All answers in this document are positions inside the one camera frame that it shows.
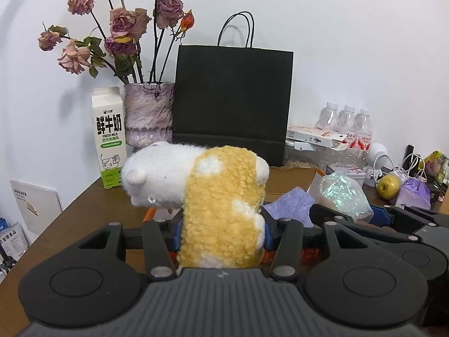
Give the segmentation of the purple cloth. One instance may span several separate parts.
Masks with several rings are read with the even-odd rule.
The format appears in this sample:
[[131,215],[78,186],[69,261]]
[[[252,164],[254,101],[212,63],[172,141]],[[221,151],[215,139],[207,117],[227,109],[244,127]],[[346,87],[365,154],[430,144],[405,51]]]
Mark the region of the purple cloth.
[[310,220],[310,208],[315,204],[314,198],[301,187],[281,195],[274,202],[263,205],[273,219],[290,218],[299,221],[305,228],[313,228]]

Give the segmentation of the iridescent plastic bag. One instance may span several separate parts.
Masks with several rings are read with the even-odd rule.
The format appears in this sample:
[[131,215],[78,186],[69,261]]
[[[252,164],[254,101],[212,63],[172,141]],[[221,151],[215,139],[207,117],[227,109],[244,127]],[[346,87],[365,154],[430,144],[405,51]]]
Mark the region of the iridescent plastic bag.
[[323,177],[316,175],[308,193],[315,203],[349,216],[354,222],[371,221],[374,211],[362,187],[342,171]]

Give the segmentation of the white yellow plush toy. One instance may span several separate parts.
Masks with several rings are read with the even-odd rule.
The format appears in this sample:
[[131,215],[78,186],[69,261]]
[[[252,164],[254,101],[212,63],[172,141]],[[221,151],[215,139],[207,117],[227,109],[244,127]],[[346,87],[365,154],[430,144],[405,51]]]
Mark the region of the white yellow plush toy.
[[179,268],[253,268],[264,256],[269,172],[246,148],[157,142],[134,153],[121,177],[132,205],[183,212]]

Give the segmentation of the orange cardboard box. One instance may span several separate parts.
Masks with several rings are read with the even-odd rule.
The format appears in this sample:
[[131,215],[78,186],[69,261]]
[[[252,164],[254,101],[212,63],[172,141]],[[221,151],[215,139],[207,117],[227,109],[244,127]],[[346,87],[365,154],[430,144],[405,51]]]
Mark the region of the orange cardboard box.
[[[317,202],[319,187],[325,173],[319,168],[272,167],[265,187],[263,214],[273,220],[292,218],[305,228],[315,225],[309,211]],[[183,213],[177,209],[172,215],[165,209],[149,208],[143,221],[157,221],[166,241],[170,258],[175,262],[180,247]]]

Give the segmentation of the yellow green pear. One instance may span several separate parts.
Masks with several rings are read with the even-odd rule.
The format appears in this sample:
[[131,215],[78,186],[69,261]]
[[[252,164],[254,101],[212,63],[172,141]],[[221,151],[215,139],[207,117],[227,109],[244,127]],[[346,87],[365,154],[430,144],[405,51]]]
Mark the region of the yellow green pear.
[[394,174],[383,176],[376,184],[378,195],[384,200],[394,199],[401,188],[400,178]]

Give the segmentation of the purple tissue pack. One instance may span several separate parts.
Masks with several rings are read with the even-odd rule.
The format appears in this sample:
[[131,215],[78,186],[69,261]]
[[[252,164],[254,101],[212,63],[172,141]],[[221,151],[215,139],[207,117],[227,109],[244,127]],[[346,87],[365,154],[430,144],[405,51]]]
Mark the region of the purple tissue pack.
[[395,206],[404,207],[405,205],[410,205],[430,210],[430,196],[430,190],[424,182],[417,178],[409,178],[402,185]]

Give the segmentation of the clear plastic food container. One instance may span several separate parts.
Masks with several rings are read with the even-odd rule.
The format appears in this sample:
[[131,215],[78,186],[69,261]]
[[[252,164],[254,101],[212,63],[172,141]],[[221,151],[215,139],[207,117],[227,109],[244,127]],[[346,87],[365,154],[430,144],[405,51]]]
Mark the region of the clear plastic food container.
[[284,160],[285,167],[318,168],[326,170],[328,164],[335,163],[337,159],[334,150],[307,142],[285,140]]

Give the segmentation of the white small device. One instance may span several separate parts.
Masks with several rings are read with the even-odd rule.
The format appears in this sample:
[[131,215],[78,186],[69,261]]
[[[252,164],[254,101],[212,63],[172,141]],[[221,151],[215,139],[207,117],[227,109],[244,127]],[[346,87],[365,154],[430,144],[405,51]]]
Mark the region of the white small device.
[[365,157],[366,166],[363,168],[365,178],[374,179],[374,177],[379,176],[382,167],[388,161],[387,148],[379,142],[372,142],[368,154]]

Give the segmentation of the snack packet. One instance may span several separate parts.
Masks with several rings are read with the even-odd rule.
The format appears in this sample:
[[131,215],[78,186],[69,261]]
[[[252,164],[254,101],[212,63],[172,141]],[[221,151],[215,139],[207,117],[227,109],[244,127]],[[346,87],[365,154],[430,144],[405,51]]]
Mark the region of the snack packet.
[[425,158],[425,175],[431,182],[442,184],[448,175],[448,156],[433,151]]

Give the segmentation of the white glove box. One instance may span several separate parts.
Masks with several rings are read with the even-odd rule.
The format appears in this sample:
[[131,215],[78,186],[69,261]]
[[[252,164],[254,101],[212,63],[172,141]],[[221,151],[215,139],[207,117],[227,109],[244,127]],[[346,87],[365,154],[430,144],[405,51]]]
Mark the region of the white glove box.
[[336,151],[343,151],[349,146],[346,142],[346,135],[330,130],[321,130],[306,126],[288,127],[286,138],[297,142],[319,145]]

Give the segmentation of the water bottle right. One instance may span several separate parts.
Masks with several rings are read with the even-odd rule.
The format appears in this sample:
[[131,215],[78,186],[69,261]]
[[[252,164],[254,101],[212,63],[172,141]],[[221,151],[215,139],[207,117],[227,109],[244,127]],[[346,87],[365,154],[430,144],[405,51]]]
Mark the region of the water bottle right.
[[354,148],[368,151],[373,136],[370,110],[361,108],[360,113],[355,116],[354,128],[356,134]]

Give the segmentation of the purple textured vase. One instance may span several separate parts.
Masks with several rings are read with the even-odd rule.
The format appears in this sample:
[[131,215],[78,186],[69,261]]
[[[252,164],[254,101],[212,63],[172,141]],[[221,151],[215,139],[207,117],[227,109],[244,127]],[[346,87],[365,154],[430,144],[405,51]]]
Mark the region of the purple textured vase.
[[125,139],[135,150],[171,142],[174,83],[124,86]]

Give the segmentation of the fresh milk carton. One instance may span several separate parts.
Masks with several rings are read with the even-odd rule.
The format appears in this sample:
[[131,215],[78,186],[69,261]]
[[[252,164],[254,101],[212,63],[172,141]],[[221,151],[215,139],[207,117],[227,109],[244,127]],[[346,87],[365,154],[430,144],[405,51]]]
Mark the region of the fresh milk carton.
[[107,190],[122,185],[121,170],[127,160],[120,88],[92,90],[91,104],[100,177]]

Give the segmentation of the black paper bag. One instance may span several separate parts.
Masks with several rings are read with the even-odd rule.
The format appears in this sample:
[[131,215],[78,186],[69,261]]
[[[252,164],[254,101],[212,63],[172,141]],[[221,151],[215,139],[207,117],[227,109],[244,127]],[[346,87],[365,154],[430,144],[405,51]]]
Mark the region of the black paper bag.
[[254,151],[274,167],[284,158],[294,54],[253,47],[248,11],[243,47],[183,45],[173,99],[175,143]]

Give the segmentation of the dried pink roses bouquet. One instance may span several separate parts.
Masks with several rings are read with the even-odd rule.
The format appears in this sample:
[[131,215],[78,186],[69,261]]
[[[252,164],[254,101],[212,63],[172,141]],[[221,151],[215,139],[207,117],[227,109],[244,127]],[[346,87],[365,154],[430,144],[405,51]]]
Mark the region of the dried pink roses bouquet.
[[[195,17],[184,9],[181,0],[154,0],[152,12],[145,8],[128,9],[125,0],[68,0],[72,15],[89,15],[95,22],[99,37],[89,35],[75,39],[68,28],[45,26],[38,37],[38,46],[52,51],[66,43],[58,64],[66,72],[80,75],[88,71],[96,78],[101,68],[110,69],[123,84],[160,84],[173,45],[193,28]],[[148,77],[141,62],[141,38],[152,29],[154,51]]]

